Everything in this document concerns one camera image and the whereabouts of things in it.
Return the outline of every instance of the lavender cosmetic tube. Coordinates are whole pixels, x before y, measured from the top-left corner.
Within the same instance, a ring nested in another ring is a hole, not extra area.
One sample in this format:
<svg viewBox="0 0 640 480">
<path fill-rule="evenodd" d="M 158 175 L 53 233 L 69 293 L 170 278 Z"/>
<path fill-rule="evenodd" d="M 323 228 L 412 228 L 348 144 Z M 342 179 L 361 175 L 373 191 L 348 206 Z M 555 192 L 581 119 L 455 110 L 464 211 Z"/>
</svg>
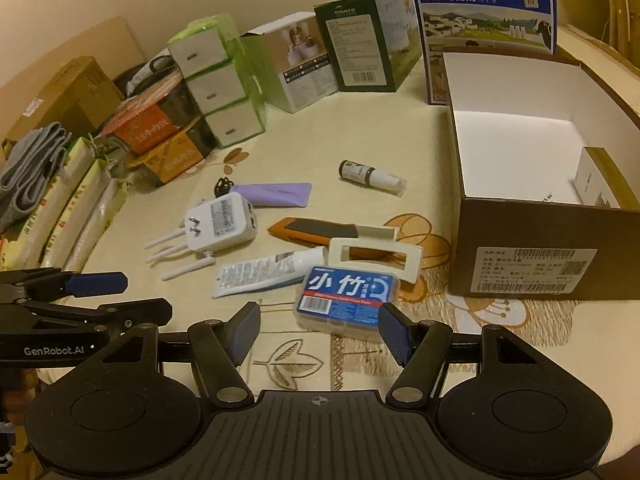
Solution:
<svg viewBox="0 0 640 480">
<path fill-rule="evenodd" d="M 306 207 L 311 183 L 240 184 L 233 186 L 231 191 L 238 192 L 256 207 Z"/>
</svg>

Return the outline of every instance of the folded gray towel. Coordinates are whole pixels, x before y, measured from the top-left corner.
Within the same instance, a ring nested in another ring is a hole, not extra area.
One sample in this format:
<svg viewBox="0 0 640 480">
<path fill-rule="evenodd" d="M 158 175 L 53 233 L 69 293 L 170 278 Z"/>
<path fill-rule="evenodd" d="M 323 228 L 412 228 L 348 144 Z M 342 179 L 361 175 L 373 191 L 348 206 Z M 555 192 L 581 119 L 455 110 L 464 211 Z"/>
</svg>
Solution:
<svg viewBox="0 0 640 480">
<path fill-rule="evenodd" d="M 0 173 L 0 233 L 38 205 L 65 161 L 70 137 L 60 123 L 51 123 L 16 143 Z"/>
</svg>

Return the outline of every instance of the small bottle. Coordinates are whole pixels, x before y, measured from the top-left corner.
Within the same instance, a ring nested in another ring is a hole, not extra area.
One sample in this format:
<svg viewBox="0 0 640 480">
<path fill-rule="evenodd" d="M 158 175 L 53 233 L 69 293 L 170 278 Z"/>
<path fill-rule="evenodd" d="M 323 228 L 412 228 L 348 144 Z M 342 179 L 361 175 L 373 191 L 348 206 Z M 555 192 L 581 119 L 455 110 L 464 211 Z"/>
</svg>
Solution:
<svg viewBox="0 0 640 480">
<path fill-rule="evenodd" d="M 406 189 L 406 180 L 399 176 L 385 173 L 371 166 L 364 166 L 351 160 L 344 160 L 338 168 L 340 176 L 347 180 L 353 180 L 367 187 L 377 187 L 390 191 L 398 196 L 404 194 Z"/>
</svg>

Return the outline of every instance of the white power adapter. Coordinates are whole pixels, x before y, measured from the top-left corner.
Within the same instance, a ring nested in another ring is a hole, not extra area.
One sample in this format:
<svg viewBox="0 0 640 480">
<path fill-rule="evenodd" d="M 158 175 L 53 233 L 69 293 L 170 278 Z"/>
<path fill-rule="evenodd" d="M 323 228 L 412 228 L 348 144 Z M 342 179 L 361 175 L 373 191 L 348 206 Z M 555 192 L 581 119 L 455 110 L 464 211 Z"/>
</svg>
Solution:
<svg viewBox="0 0 640 480">
<path fill-rule="evenodd" d="M 239 193 L 231 192 L 189 209 L 184 216 L 184 228 L 148 243 L 145 249 L 185 235 L 187 240 L 154 254 L 146 262 L 156 262 L 185 249 L 204 256 L 192 264 L 162 276 L 163 281 L 170 280 L 214 264 L 216 260 L 213 254 L 216 251 L 253 240 L 258 234 L 257 226 L 251 204 Z"/>
</svg>

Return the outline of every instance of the open shoe box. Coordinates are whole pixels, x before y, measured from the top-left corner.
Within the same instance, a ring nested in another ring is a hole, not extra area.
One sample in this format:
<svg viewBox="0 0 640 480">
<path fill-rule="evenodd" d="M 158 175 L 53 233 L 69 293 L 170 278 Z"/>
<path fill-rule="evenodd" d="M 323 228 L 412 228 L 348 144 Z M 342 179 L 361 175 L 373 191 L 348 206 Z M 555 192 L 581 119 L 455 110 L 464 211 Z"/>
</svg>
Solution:
<svg viewBox="0 0 640 480">
<path fill-rule="evenodd" d="M 580 203 L 584 146 L 640 196 L 640 118 L 591 69 L 556 56 L 444 53 L 454 193 L 449 290 L 460 296 L 640 298 L 640 211 Z"/>
</svg>

